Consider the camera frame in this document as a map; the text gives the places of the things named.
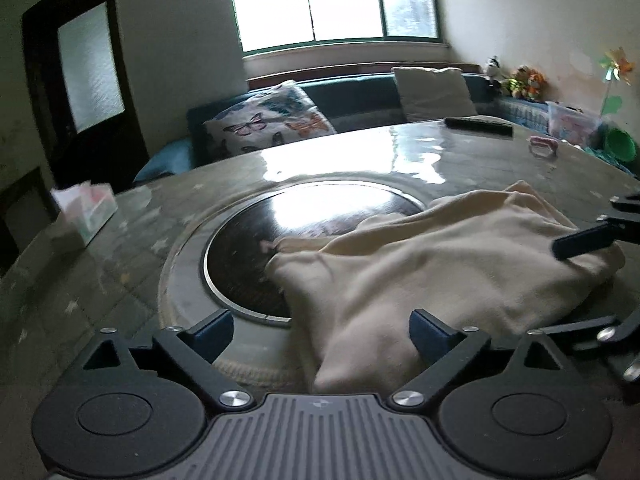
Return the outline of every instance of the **green bowl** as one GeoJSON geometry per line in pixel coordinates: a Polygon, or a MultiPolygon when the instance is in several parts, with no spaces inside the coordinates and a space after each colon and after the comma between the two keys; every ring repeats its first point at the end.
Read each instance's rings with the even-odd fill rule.
{"type": "Polygon", "coordinates": [[[620,162],[631,162],[636,158],[636,143],[627,132],[618,128],[605,134],[604,150],[620,162]]]}

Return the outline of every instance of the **butterfly print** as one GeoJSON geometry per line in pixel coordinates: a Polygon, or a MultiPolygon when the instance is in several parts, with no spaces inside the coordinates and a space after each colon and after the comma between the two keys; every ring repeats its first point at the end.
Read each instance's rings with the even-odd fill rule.
{"type": "Polygon", "coordinates": [[[306,105],[300,100],[298,92],[295,88],[289,89],[286,93],[278,96],[274,96],[270,100],[262,104],[268,110],[279,113],[285,117],[291,117],[293,114],[299,114],[303,112],[306,105]]]}
{"type": "MultiPolygon", "coordinates": [[[[271,137],[271,145],[282,146],[283,144],[284,144],[284,137],[282,136],[282,133],[280,132],[274,133],[273,137],[271,137]]],[[[243,146],[242,152],[243,153],[259,152],[261,149],[262,148],[258,148],[257,146],[243,146]]]]}
{"type": "Polygon", "coordinates": [[[259,132],[267,127],[267,124],[262,120],[262,114],[255,114],[247,123],[232,124],[223,128],[225,132],[233,132],[237,136],[245,137],[251,135],[254,132],[259,132]]]}
{"type": "Polygon", "coordinates": [[[299,123],[285,123],[292,130],[296,130],[298,135],[306,139],[314,130],[329,131],[329,127],[324,122],[322,116],[316,112],[309,116],[309,120],[299,123]]]}

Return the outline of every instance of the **door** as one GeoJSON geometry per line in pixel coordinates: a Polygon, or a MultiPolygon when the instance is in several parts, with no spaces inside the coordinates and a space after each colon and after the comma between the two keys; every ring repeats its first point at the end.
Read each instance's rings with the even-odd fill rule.
{"type": "Polygon", "coordinates": [[[60,188],[128,189],[148,161],[122,59],[115,0],[42,0],[22,17],[31,101],[60,188]]]}

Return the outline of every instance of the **white towel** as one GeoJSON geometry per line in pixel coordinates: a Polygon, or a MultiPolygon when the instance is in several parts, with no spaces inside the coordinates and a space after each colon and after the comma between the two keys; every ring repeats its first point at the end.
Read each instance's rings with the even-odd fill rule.
{"type": "Polygon", "coordinates": [[[617,245],[555,260],[551,240],[574,229],[520,181],[338,237],[285,238],[266,273],[284,290],[309,388],[386,396],[424,368],[408,335],[414,308],[520,334],[570,313],[624,265],[617,245]]]}

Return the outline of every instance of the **window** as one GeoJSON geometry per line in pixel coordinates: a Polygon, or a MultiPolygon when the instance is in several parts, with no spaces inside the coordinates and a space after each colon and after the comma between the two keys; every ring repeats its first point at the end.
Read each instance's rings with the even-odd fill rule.
{"type": "Polygon", "coordinates": [[[242,49],[351,40],[438,41],[434,0],[234,0],[242,49]]]}

